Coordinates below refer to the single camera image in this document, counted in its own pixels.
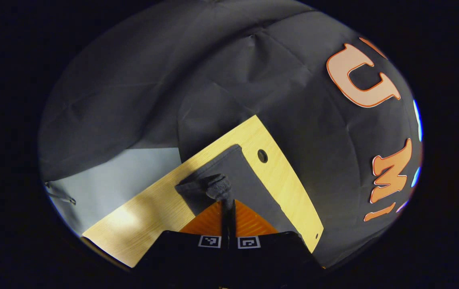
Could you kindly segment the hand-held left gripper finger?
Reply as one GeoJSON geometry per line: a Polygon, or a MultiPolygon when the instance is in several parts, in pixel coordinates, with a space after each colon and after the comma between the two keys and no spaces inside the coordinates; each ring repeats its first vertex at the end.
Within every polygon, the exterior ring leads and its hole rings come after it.
{"type": "Polygon", "coordinates": [[[252,228],[266,232],[244,236],[238,221],[243,203],[228,212],[229,287],[310,287],[323,275],[321,265],[296,232],[278,232],[262,217],[252,228]]]}
{"type": "Polygon", "coordinates": [[[219,287],[228,211],[217,201],[179,232],[165,230],[133,268],[145,287],[219,287]]]}

